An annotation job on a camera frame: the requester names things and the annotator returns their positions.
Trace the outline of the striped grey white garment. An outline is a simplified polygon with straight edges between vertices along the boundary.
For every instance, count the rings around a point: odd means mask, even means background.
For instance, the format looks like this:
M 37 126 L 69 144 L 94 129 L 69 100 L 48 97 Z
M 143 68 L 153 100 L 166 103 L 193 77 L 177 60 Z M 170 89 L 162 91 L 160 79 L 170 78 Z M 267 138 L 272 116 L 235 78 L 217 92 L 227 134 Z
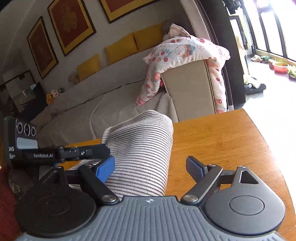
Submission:
M 119 198 L 165 195 L 173 132 L 172 120 L 155 110 L 107 128 L 101 142 L 114 156 L 115 168 L 106 186 Z

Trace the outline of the beige covered sofa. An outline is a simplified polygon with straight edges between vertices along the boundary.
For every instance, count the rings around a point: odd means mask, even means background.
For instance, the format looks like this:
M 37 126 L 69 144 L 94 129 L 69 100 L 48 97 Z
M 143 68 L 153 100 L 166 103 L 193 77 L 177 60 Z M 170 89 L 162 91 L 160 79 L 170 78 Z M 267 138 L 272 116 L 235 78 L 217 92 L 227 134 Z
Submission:
M 32 123 L 40 148 L 100 138 L 110 126 L 145 110 L 156 110 L 177 122 L 172 98 L 164 91 L 141 106 L 135 101 L 143 86 L 151 49 L 129 56 L 60 94 Z

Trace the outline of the yellow plush toy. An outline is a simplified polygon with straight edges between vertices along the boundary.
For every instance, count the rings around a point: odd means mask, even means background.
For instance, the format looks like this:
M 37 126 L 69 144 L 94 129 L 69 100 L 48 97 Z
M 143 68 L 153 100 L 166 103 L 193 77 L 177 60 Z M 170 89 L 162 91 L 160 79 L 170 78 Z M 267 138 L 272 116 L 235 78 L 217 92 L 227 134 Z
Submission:
M 54 104 L 54 100 L 60 95 L 58 90 L 51 90 L 49 94 L 46 95 L 47 104 Z

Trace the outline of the yellow cushion left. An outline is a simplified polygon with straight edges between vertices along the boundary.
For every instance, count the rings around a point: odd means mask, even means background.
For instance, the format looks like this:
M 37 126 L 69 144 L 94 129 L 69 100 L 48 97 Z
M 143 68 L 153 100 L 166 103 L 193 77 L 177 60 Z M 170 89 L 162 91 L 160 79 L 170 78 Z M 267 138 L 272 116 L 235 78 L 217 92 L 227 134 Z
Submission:
M 76 69 L 80 82 L 97 73 L 100 70 L 99 55 L 95 54 L 87 61 L 78 65 Z

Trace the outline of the yellow cushion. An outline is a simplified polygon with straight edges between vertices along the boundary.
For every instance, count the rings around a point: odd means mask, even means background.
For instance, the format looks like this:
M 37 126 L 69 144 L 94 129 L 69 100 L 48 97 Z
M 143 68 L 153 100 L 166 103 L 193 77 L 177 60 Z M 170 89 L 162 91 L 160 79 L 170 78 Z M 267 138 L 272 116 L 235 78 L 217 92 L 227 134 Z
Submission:
M 133 36 L 139 52 L 152 48 L 163 41 L 162 27 L 163 23 L 160 23 L 133 32 Z
M 119 41 L 106 46 L 104 49 L 109 65 L 138 53 L 133 33 L 124 36 Z
M 97 73 L 100 70 L 99 55 L 95 54 L 87 61 L 78 65 L 76 69 L 80 82 Z

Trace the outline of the beige chair back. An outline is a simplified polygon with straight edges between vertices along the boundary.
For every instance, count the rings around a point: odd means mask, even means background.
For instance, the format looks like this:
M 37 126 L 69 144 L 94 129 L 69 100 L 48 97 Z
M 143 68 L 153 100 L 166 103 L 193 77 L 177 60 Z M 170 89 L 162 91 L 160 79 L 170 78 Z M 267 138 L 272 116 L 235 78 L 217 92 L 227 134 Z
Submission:
M 216 114 L 213 87 L 204 60 L 168 69 L 161 77 L 173 100 L 178 121 Z

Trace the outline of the red framed picture left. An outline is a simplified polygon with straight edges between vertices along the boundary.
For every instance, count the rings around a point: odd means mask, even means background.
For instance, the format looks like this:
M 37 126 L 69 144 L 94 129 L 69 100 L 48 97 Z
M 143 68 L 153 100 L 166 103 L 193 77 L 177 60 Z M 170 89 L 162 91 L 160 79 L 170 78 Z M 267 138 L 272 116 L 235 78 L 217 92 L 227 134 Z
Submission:
M 44 79 L 48 73 L 59 63 L 53 49 L 43 17 L 39 17 L 27 36 L 27 42 L 38 73 Z

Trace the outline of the red framed picture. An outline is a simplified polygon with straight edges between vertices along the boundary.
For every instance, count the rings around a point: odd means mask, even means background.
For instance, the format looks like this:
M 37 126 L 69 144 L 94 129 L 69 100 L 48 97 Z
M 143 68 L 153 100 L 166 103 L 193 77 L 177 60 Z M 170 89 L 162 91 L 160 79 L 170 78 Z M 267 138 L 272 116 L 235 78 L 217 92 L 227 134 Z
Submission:
M 38 73 L 44 79 L 48 73 L 59 63 L 53 49 L 43 17 L 39 17 L 27 36 L 27 42 Z
M 55 0 L 47 10 L 64 56 L 96 33 L 82 0 Z
M 99 0 L 109 23 L 117 21 L 144 6 L 152 4 L 154 0 Z

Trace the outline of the black white floor appliance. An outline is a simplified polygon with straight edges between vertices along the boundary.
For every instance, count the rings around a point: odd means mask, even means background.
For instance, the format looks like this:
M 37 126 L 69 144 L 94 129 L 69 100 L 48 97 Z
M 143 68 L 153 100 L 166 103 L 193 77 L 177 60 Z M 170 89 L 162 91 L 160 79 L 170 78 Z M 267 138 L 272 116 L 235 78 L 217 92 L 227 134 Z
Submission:
M 256 78 L 249 77 L 244 80 L 245 94 L 252 95 L 262 93 L 266 90 L 266 85 L 258 81 Z

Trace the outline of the yellow cushion middle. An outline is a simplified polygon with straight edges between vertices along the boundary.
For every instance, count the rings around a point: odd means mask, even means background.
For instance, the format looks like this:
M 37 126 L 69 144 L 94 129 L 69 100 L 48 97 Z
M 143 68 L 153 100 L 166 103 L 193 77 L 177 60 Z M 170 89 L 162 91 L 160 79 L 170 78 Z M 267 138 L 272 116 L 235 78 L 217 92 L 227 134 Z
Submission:
M 133 33 L 124 36 L 119 41 L 106 46 L 104 49 L 109 65 L 138 53 Z

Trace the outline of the yellow cushion right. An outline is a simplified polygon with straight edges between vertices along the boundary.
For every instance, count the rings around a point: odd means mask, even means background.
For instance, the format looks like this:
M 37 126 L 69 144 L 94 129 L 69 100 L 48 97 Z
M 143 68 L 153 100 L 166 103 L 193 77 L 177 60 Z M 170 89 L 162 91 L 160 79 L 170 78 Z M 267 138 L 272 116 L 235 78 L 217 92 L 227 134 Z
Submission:
M 163 23 L 160 23 L 133 32 L 133 36 L 139 52 L 152 48 L 163 41 L 162 27 Z

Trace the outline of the red framed picture middle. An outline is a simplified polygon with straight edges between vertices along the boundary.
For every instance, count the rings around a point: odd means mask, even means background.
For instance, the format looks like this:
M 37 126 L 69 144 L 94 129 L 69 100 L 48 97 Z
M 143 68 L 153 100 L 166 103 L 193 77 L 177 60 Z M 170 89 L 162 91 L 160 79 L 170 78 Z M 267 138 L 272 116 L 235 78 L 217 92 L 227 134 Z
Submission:
M 82 0 L 55 0 L 47 10 L 64 56 L 96 33 Z

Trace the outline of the floral pink white blanket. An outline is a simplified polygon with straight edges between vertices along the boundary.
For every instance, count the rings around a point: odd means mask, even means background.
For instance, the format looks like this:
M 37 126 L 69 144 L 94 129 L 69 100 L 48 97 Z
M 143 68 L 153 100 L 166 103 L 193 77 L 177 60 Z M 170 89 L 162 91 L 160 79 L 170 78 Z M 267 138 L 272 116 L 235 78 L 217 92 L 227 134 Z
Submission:
M 204 60 L 213 87 L 215 109 L 217 113 L 224 113 L 227 111 L 227 101 L 222 68 L 229 59 L 230 53 L 226 48 L 215 45 L 210 40 L 199 39 L 190 35 L 183 27 L 171 24 L 168 39 L 144 57 L 147 73 L 135 103 L 141 106 L 158 93 L 161 74 L 165 71 Z

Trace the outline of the red plant basin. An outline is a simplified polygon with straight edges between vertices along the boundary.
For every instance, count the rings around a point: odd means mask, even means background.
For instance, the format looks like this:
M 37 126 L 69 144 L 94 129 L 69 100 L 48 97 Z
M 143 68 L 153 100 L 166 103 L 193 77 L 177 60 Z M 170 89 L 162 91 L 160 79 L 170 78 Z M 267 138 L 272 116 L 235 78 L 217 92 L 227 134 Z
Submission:
M 288 72 L 288 64 L 286 63 L 274 62 L 273 68 L 274 68 L 274 71 L 277 73 L 285 74 Z

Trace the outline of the small green leafy plant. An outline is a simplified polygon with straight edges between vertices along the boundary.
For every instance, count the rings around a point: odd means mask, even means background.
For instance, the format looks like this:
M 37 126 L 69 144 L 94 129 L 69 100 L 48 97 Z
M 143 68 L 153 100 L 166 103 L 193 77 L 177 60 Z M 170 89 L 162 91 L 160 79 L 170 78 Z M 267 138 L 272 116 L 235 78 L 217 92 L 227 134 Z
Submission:
M 296 81 L 296 66 L 289 65 L 288 69 L 288 78 L 292 81 Z

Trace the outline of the red framed picture right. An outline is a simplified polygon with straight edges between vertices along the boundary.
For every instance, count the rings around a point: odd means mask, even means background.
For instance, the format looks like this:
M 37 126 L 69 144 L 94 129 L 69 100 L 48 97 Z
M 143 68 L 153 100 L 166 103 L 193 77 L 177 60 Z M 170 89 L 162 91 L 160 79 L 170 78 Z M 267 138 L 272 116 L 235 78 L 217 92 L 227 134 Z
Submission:
M 152 4 L 154 0 L 99 0 L 109 23 L 117 21 L 144 6 Z

